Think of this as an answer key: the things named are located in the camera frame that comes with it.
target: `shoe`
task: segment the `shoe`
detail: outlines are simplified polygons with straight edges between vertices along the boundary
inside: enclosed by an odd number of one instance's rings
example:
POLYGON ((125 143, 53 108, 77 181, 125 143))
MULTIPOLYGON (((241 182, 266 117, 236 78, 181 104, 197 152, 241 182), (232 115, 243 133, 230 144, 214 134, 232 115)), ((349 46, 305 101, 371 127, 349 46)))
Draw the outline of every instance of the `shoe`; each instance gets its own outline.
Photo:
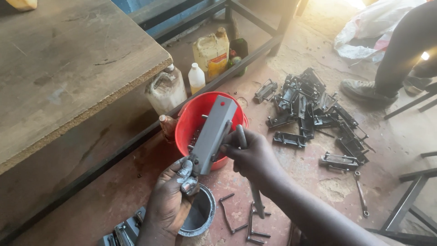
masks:
POLYGON ((389 107, 399 98, 399 92, 392 98, 376 93, 375 81, 344 79, 340 83, 340 88, 346 96, 353 100, 360 102, 370 101, 386 107, 389 107))
POLYGON ((425 87, 431 84, 433 80, 430 78, 417 78, 412 76, 407 76, 403 81, 404 89, 407 95, 417 96, 425 90, 425 87))

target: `paint can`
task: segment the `paint can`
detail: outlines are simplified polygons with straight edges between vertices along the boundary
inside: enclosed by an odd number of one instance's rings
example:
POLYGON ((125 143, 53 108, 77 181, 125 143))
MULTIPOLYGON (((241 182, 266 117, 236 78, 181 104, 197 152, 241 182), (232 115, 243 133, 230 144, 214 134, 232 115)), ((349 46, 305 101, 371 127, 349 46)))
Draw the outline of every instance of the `paint can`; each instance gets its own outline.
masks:
POLYGON ((215 199, 211 190, 205 185, 200 184, 200 191, 196 195, 187 219, 179 235, 193 237, 202 234, 212 223, 215 215, 215 199))

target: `wrench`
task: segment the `wrench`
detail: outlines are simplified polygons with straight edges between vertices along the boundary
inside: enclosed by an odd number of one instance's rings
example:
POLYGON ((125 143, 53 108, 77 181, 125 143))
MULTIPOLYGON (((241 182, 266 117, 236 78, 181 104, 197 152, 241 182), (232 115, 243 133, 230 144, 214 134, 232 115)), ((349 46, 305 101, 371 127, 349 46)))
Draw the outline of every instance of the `wrench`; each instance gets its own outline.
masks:
MULTIPOLYGON (((237 125, 236 131, 237 131, 238 140, 240 141, 240 148, 242 150, 247 149, 246 136, 244 136, 243 126, 237 125)), ((255 208, 257 209, 260 218, 264 219, 264 205, 263 202, 261 201, 260 191, 257 188, 255 188, 252 182, 249 182, 249 184, 250 184, 250 190, 252 191, 253 201, 255 202, 254 204, 255 208)))
POLYGON ((364 215, 364 218, 367 218, 367 217, 369 217, 369 212, 367 211, 367 203, 366 203, 366 200, 364 200, 363 190, 361 189, 361 183, 359 181, 360 177, 361 177, 361 173, 359 171, 355 171, 354 177, 355 177, 355 180, 357 182, 358 192, 360 193, 361 208, 363 209, 363 215, 364 215))

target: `concrete floor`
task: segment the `concrete floor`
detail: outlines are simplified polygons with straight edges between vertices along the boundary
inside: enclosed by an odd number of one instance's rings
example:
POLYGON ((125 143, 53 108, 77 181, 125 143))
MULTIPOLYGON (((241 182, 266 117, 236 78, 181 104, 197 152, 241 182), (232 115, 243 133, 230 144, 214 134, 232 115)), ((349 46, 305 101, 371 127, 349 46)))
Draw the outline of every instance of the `concrete floor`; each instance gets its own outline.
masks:
MULTIPOLYGON (((250 2, 251 8, 259 12, 272 26, 279 21, 275 9, 278 6, 259 6, 250 2)), ((329 42, 341 30, 344 23, 354 14, 355 9, 341 0, 312 0, 304 15, 295 18, 284 38, 276 57, 262 56, 248 67, 246 74, 234 78, 221 86, 218 91, 234 95, 249 119, 250 129, 272 139, 274 131, 268 130, 265 120, 274 114, 271 102, 258 105, 252 101, 253 94, 268 78, 282 84, 287 73, 299 74, 307 67, 316 69, 327 85, 329 92, 339 91, 339 82, 344 78, 373 80, 376 66, 359 63, 348 68, 348 62, 338 57, 329 42), (333 13, 344 13, 330 26, 333 13)), ((239 23, 239 36, 245 38, 254 50, 269 39, 258 27, 235 14, 239 23)), ((191 43, 198 37, 214 32, 220 26, 211 23, 171 44, 167 50, 172 54, 174 64, 183 74, 187 74, 193 62, 191 43)), ((342 96, 340 104, 353 115, 360 127, 370 136, 366 142, 375 149, 366 156, 370 162, 361 168, 361 181, 368 203, 369 218, 362 217, 357 187, 351 173, 329 172, 319 167, 320 155, 329 151, 341 154, 332 138, 316 133, 308 147, 296 149, 273 145, 276 156, 299 184, 309 192, 319 196, 357 224, 368 228, 380 228, 395 207, 409 183, 400 184, 397 176, 403 173, 437 167, 437 158, 422 159, 420 153, 437 150, 437 107, 424 113, 417 108, 410 109, 388 121, 383 120, 384 110, 359 105, 342 96)), ((394 110, 413 100, 401 90, 400 99, 390 108, 394 110)), ((281 131, 296 133, 297 125, 280 128, 281 131)), ((146 204, 158 174, 180 154, 173 144, 163 141, 160 134, 135 150, 116 164, 65 204, 60 206, 37 225, 20 236, 13 245, 95 245, 103 235, 123 221, 140 206, 146 204)), ((235 196, 226 201, 228 217, 233 227, 248 220, 252 201, 246 178, 232 171, 232 161, 208 177, 201 177, 216 201, 232 192, 235 196)), ((434 187, 437 179, 430 179, 415 205, 437 221, 437 196, 434 187)), ((265 244, 285 245, 289 231, 289 219, 279 208, 263 197, 266 211, 272 216, 265 220, 254 217, 253 226, 257 231, 270 233, 272 237, 265 244)), ((401 231, 421 235, 433 235, 428 228, 408 214, 401 224, 401 231)), ((251 245, 245 242, 246 231, 231 235, 226 228, 222 208, 218 206, 209 230, 200 236, 180 239, 185 246, 251 245)))

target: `plastic bottle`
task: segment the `plastic bottle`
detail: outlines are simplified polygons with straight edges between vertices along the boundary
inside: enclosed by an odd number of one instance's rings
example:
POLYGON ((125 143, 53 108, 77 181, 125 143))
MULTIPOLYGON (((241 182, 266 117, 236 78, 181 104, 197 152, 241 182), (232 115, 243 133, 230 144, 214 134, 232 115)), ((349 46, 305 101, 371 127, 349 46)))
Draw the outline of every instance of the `plastic bottle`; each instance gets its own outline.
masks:
POLYGON ((229 40, 226 30, 219 27, 217 32, 199 38, 193 43, 194 61, 205 73, 206 83, 225 72, 229 57, 229 40))
POLYGON ((174 143, 174 131, 176 130, 177 120, 167 115, 160 115, 159 119, 164 138, 168 143, 174 143))
POLYGON ((188 72, 188 80, 190 82, 192 95, 205 86, 205 74, 197 63, 191 65, 190 72, 188 72))
POLYGON ((171 64, 147 86, 145 94, 159 115, 169 112, 187 99, 182 73, 171 64))

